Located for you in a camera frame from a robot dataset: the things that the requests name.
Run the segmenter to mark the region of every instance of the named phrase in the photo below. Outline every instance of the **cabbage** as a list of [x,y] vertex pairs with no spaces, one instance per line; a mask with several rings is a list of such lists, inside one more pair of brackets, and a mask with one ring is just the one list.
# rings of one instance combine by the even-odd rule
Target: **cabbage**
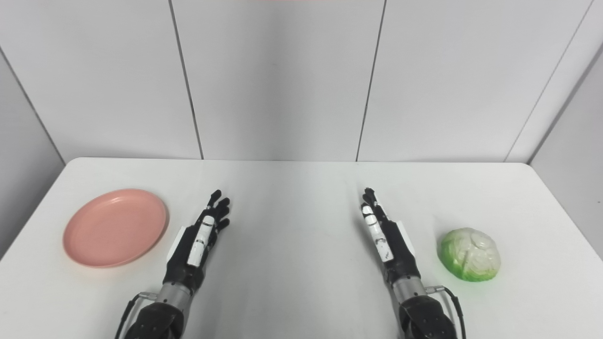
[[500,254],[487,234],[466,227],[449,232],[438,253],[444,266],[459,279],[485,281],[500,269]]

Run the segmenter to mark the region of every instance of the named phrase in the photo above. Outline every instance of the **white table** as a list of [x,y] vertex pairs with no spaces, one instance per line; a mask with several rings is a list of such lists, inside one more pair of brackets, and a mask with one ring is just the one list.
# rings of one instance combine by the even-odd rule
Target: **white table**
[[[160,288],[178,228],[220,188],[232,199],[232,223],[211,253],[185,338],[397,338],[358,208],[365,186],[403,220],[423,282],[459,296],[469,338],[603,338],[603,262],[526,165],[146,159],[67,165],[0,261],[2,337],[113,338],[127,301]],[[62,248],[66,223],[120,188],[163,199],[163,238],[121,267],[72,262]],[[495,279],[463,282],[438,261],[438,239],[464,226],[496,240]]]

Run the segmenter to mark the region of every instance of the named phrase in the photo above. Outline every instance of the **black cable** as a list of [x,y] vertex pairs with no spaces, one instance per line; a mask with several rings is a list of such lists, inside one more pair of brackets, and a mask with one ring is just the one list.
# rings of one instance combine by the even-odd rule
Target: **black cable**
[[463,339],[467,339],[467,332],[465,330],[465,320],[463,318],[463,311],[461,309],[461,303],[458,301],[458,297],[454,295],[454,293],[448,289],[448,287],[444,287],[446,293],[452,299],[452,303],[454,304],[454,308],[456,309],[456,315],[458,316],[458,320],[461,323],[461,336]]
[[121,335],[121,330],[124,328],[125,321],[128,319],[130,312],[132,312],[132,308],[134,308],[134,304],[140,298],[140,294],[135,295],[132,300],[128,302],[128,305],[125,307],[124,314],[121,316],[121,321],[119,322],[119,327],[117,327],[117,333],[115,334],[115,339],[119,339]]

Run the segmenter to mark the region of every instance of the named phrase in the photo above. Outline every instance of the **white wall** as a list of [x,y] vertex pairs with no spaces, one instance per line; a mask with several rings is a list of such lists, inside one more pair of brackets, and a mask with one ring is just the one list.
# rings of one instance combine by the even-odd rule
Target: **white wall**
[[504,161],[589,5],[388,1],[359,160]]
[[601,50],[531,165],[603,258]]
[[62,169],[0,53],[0,258]]
[[65,161],[200,158],[167,0],[1,0],[0,45]]
[[603,0],[390,0],[364,114],[384,3],[173,0],[190,98],[167,0],[0,0],[0,45],[66,160],[525,162],[603,40]]
[[382,9],[175,0],[206,159],[354,161]]

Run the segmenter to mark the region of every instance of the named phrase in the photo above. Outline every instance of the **robotic arm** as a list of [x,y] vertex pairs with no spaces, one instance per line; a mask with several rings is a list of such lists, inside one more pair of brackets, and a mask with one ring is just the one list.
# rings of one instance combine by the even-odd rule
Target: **robotic arm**
[[362,216],[377,247],[385,267],[385,279],[400,304],[400,324],[406,339],[456,339],[456,330],[446,317],[440,303],[428,294],[446,291],[450,294],[458,313],[463,339],[466,338],[463,313],[458,298],[443,286],[424,287],[412,250],[377,201],[372,189],[362,195],[365,201]]
[[154,302],[140,310],[125,339],[179,339],[184,332],[191,300],[201,287],[203,267],[218,239],[218,234],[230,224],[224,217],[230,212],[230,200],[215,191],[205,210],[191,226],[183,226],[168,253],[168,264],[159,294],[139,293],[128,303],[119,325],[116,339],[139,297]]

